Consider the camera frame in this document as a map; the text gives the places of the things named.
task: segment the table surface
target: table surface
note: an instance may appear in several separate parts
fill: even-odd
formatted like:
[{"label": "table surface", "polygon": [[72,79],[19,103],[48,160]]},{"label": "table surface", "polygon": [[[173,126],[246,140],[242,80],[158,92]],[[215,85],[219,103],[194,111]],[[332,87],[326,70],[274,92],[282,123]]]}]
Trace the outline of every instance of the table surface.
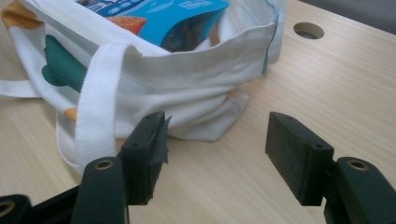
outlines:
[{"label": "table surface", "polygon": [[[298,36],[302,21],[325,35]],[[0,79],[26,79],[0,29]],[[395,71],[396,35],[289,0],[280,60],[243,86],[250,101],[240,119],[215,143],[169,138],[169,164],[149,204],[130,206],[132,223],[325,223],[323,206],[300,206],[264,153],[270,111],[305,124],[335,148],[335,160],[374,164],[396,188]],[[0,195],[37,204],[79,181],[58,153],[54,109],[0,96]]]}]

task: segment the canvas bag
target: canvas bag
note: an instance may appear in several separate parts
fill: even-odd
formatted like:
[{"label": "canvas bag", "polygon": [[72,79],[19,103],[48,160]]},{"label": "canvas bag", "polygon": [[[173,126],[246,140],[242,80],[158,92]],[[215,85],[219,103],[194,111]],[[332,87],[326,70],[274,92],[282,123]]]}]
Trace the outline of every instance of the canvas bag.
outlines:
[{"label": "canvas bag", "polygon": [[[170,53],[71,0],[14,1],[2,19],[30,79],[1,81],[0,94],[51,104],[60,153],[80,173],[156,111],[172,116],[170,135],[215,141],[248,101],[239,85],[277,61],[283,35],[285,0],[229,3],[216,46]],[[45,78],[49,37],[87,68],[80,92]]]}]

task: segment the snack package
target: snack package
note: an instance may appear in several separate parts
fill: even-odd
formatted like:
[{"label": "snack package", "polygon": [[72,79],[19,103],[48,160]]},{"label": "snack package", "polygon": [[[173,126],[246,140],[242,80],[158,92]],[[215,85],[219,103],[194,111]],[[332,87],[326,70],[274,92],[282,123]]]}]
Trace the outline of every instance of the snack package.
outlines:
[{"label": "snack package", "polygon": [[171,52],[195,49],[209,35],[225,0],[97,0],[86,7]]}]

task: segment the bag strap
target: bag strap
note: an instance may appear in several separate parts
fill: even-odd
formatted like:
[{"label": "bag strap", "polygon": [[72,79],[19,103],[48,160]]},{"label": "bag strap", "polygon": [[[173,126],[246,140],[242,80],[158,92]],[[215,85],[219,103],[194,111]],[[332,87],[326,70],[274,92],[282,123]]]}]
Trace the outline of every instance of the bag strap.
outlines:
[{"label": "bag strap", "polygon": [[81,95],[76,121],[78,171],[98,158],[115,156],[116,94],[126,44],[106,44],[93,55]]},{"label": "bag strap", "polygon": [[40,98],[41,95],[35,90],[30,80],[23,81],[0,81],[0,95],[18,98]]}]

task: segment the wooden table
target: wooden table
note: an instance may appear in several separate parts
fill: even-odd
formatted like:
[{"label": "wooden table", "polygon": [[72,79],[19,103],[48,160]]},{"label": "wooden table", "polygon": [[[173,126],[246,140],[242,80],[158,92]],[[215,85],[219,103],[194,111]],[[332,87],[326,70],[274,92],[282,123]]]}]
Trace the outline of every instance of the wooden table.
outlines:
[{"label": "wooden table", "polygon": [[[325,35],[298,36],[301,21]],[[0,29],[0,78],[26,79]],[[289,0],[279,62],[244,88],[247,108],[219,141],[169,138],[154,199],[130,207],[132,223],[325,223],[323,206],[300,206],[264,153],[270,111],[304,123],[335,148],[335,159],[373,163],[396,188],[396,35]],[[79,181],[58,153],[54,109],[1,96],[0,195],[37,204]]]}]

